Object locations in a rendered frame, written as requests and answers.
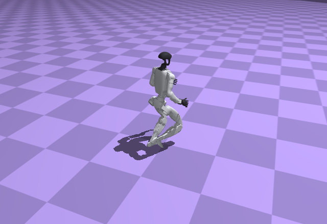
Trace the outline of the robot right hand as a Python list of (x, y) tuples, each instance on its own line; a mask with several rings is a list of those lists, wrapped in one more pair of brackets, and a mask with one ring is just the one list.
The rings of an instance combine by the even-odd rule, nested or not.
[(180, 105), (183, 105), (183, 106), (187, 107), (188, 106), (188, 101), (186, 100), (186, 98), (185, 99), (181, 99), (181, 100), (182, 100), (182, 102), (181, 102)]

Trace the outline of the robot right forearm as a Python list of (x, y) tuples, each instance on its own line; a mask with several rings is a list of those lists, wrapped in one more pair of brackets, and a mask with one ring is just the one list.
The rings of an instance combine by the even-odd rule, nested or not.
[(182, 100), (178, 99), (173, 92), (170, 92), (170, 100), (173, 101), (176, 104), (181, 104)]

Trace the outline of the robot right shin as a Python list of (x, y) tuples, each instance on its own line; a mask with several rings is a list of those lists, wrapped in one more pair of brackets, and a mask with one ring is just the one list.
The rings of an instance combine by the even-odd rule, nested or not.
[(176, 127), (171, 126), (162, 135), (160, 135), (158, 137), (158, 140), (161, 141), (161, 140), (164, 140), (164, 139), (166, 139), (168, 137), (171, 137), (171, 136), (179, 133), (181, 131), (181, 129), (182, 129), (182, 125), (181, 124), (179, 124)]

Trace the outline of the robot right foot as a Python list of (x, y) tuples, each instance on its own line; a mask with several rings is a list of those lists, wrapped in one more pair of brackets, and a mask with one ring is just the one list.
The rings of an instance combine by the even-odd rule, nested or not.
[(154, 137), (154, 138), (152, 139), (152, 141), (155, 142), (156, 144), (158, 144), (160, 147), (162, 147), (162, 148), (164, 147), (164, 146), (162, 145), (161, 141), (159, 141), (157, 137)]

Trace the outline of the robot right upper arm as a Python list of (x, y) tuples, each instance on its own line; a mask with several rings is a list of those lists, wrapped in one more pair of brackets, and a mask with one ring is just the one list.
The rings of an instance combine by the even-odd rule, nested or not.
[(166, 97), (170, 97), (170, 92), (172, 92), (175, 76), (172, 73), (167, 72), (166, 79), (167, 79)]

